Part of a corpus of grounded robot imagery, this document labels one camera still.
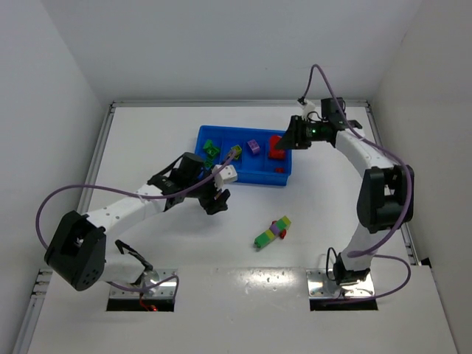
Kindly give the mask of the purple round lego brick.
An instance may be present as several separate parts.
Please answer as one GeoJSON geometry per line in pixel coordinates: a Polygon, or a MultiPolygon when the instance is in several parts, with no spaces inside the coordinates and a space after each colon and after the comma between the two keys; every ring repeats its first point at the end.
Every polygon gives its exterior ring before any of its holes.
{"type": "Polygon", "coordinates": [[[246,142],[248,149],[250,150],[253,156],[260,154],[261,148],[255,139],[251,139],[246,142]]]}

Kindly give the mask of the green lego brick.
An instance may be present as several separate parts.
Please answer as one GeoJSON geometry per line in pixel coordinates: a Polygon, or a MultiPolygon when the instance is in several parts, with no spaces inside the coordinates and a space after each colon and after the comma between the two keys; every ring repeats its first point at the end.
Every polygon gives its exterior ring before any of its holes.
{"type": "Polygon", "coordinates": [[[206,155],[211,158],[211,159],[214,159],[215,157],[217,157],[220,153],[220,149],[218,147],[215,147],[215,146],[209,146],[208,148],[205,149],[205,152],[206,152],[206,155]]]}

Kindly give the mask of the yellow printed lego brick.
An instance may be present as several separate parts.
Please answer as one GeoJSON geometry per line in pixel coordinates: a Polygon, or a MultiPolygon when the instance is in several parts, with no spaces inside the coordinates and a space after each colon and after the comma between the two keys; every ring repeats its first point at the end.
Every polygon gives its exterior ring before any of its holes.
{"type": "Polygon", "coordinates": [[[229,151],[229,156],[232,156],[234,160],[238,160],[242,156],[243,149],[240,145],[232,146],[229,151]]]}

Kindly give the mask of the green square lego tile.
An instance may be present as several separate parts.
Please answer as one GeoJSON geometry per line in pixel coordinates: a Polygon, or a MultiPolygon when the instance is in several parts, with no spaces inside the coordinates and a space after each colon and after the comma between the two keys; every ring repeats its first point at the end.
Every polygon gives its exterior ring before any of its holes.
{"type": "Polygon", "coordinates": [[[213,141],[211,139],[207,139],[203,145],[203,150],[208,151],[214,148],[213,141]]]}

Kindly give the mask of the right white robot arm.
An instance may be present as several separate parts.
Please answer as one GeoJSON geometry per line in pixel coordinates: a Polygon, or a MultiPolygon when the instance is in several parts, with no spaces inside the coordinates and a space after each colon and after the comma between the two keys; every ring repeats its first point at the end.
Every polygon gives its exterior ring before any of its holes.
{"type": "Polygon", "coordinates": [[[347,247],[336,255],[333,279],[337,285],[366,279],[373,257],[397,229],[413,216],[414,171],[394,163],[368,140],[362,125],[347,119],[342,98],[316,106],[299,98],[300,115],[291,116],[287,131],[276,144],[279,150],[306,150],[313,142],[328,142],[342,153],[362,178],[356,204],[358,226],[347,247]]]}

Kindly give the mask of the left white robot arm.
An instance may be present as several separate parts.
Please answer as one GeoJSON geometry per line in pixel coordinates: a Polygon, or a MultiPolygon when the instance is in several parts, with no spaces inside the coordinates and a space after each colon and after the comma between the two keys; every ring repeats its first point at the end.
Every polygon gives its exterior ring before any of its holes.
{"type": "Polygon", "coordinates": [[[162,281],[153,280],[152,264],[120,236],[186,198],[198,200],[208,215],[227,210],[230,192],[225,186],[237,180],[230,161],[206,167],[200,156],[186,152],[137,191],[111,190],[122,199],[84,214],[67,212],[44,246],[45,263],[76,291],[96,282],[140,293],[159,287],[162,281]]]}

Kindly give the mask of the blue compartment tray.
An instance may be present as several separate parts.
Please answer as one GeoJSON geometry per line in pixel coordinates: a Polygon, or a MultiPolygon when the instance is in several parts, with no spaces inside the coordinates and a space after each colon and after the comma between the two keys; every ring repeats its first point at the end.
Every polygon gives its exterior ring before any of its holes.
{"type": "Polygon", "coordinates": [[[203,159],[207,158],[203,145],[207,139],[220,149],[220,153],[213,159],[214,164],[221,164],[232,146],[240,145],[243,149],[238,160],[232,160],[239,183],[264,184],[270,186],[285,186],[292,170],[292,152],[286,152],[285,160],[274,160],[268,157],[269,139],[273,135],[282,136],[282,131],[237,128],[217,125],[202,125],[198,132],[195,153],[203,159]],[[260,145],[260,154],[253,156],[246,144],[255,139],[260,145]]]}

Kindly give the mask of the green yellow purple lego bar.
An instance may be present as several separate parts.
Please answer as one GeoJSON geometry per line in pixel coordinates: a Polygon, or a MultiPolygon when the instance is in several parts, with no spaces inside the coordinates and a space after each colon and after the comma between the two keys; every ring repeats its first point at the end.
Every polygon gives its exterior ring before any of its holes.
{"type": "Polygon", "coordinates": [[[287,216],[272,221],[270,227],[254,239],[254,247],[261,250],[277,238],[284,239],[290,226],[291,221],[287,216]]]}

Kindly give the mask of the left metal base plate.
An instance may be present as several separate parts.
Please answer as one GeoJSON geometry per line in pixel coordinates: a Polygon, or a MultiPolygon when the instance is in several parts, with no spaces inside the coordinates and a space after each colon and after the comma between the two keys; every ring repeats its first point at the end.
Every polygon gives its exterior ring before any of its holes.
{"type": "Polygon", "coordinates": [[[138,285],[111,286],[109,299],[138,300],[139,295],[145,300],[175,299],[178,290],[178,270],[175,268],[155,268],[145,273],[138,285]]]}

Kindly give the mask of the metal base plate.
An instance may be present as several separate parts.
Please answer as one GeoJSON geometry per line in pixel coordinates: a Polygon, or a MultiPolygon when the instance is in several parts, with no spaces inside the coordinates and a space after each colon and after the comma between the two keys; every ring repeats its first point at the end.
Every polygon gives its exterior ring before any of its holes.
{"type": "Polygon", "coordinates": [[[145,273],[138,285],[111,286],[109,299],[138,300],[139,295],[145,300],[175,299],[178,290],[178,270],[175,268],[155,268],[145,273]]]}
{"type": "Polygon", "coordinates": [[[361,299],[370,298],[375,295],[375,289],[370,275],[364,281],[358,280],[354,283],[337,285],[330,280],[323,268],[312,268],[306,270],[308,296],[314,300],[332,299],[361,299]]]}

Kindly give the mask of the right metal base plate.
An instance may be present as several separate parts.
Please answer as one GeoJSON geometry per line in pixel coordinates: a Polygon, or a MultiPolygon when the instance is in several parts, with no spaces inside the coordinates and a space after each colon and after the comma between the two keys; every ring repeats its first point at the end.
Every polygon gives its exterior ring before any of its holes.
{"type": "Polygon", "coordinates": [[[375,289],[370,275],[364,281],[358,280],[354,283],[337,285],[330,280],[323,268],[312,268],[306,270],[308,296],[314,300],[332,299],[361,299],[370,298],[375,295],[375,289]]]}

